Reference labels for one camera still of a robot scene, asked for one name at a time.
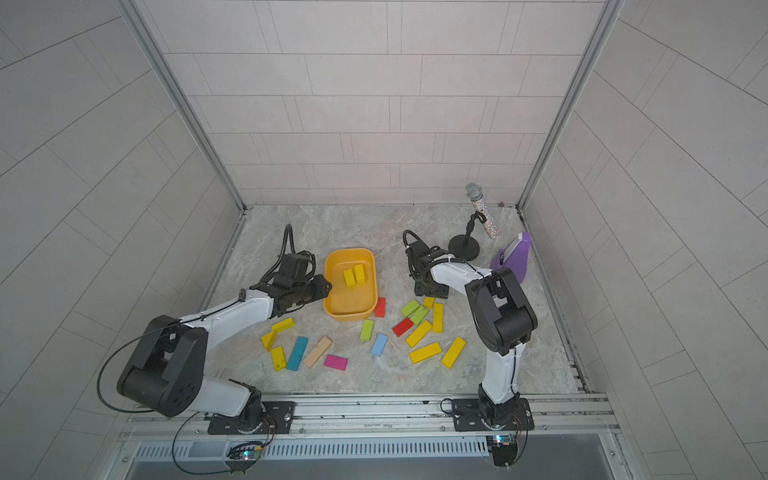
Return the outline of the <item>yellow plastic tray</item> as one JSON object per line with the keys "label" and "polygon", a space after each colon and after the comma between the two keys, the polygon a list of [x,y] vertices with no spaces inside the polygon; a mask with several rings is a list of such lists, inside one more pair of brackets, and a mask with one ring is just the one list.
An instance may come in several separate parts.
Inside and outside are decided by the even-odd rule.
{"label": "yellow plastic tray", "polygon": [[369,318],[378,303],[375,258],[366,248],[331,252],[325,262],[325,277],[332,289],[323,301],[333,319],[358,321]]}

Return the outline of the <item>yellow block small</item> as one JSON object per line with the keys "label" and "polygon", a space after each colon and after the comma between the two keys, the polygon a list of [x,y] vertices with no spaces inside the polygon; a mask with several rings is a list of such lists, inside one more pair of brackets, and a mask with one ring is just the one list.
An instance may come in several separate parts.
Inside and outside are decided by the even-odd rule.
{"label": "yellow block small", "polygon": [[271,330],[269,333],[261,337],[262,344],[266,351],[270,351],[273,348],[278,332]]}

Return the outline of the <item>yellow block top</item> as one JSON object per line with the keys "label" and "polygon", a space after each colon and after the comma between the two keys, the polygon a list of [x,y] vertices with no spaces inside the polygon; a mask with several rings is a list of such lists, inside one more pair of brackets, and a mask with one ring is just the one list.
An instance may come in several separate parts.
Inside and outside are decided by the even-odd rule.
{"label": "yellow block top", "polygon": [[355,282],[360,285],[366,281],[365,269],[362,264],[356,264],[353,268]]}

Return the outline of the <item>yellow block diagonal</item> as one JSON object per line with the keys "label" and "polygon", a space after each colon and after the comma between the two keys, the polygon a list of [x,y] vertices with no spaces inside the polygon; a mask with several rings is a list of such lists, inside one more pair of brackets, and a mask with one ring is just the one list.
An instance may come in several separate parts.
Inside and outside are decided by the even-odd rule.
{"label": "yellow block diagonal", "polygon": [[426,320],[422,321],[406,338],[406,344],[410,348],[415,348],[425,336],[432,330],[432,324]]}

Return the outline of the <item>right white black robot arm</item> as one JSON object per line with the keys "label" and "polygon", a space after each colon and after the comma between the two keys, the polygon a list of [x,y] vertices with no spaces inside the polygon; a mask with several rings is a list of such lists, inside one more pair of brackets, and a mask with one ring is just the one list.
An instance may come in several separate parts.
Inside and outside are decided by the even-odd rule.
{"label": "right white black robot arm", "polygon": [[506,267],[480,268],[410,230],[403,243],[415,294],[445,299],[455,291],[468,302],[478,337],[487,349],[479,397],[490,407],[518,402],[522,354],[538,318],[515,274]]}

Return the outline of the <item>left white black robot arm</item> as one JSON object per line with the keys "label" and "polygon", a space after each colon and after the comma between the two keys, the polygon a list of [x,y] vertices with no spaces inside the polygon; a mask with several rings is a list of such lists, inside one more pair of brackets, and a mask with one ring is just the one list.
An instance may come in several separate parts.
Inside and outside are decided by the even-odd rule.
{"label": "left white black robot arm", "polygon": [[210,350],[254,325],[326,298],[332,285],[308,251],[281,256],[274,271],[238,297],[201,313],[153,319],[137,339],[116,390],[165,417],[187,410],[223,417],[261,415],[261,392],[205,374]]}

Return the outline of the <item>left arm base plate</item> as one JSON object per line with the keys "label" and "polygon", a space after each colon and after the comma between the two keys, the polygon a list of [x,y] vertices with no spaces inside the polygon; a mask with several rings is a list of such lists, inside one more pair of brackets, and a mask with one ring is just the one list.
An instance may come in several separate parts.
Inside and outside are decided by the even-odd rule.
{"label": "left arm base plate", "polygon": [[290,432],[296,403],[290,401],[256,401],[247,404],[234,417],[206,414],[209,435],[272,435]]}

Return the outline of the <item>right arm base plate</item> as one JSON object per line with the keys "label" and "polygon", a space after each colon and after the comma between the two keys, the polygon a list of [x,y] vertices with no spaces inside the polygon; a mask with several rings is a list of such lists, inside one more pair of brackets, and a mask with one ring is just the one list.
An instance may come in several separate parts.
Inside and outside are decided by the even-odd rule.
{"label": "right arm base plate", "polygon": [[522,397],[499,405],[484,398],[447,399],[441,409],[452,418],[457,432],[526,432],[535,428],[529,402]]}

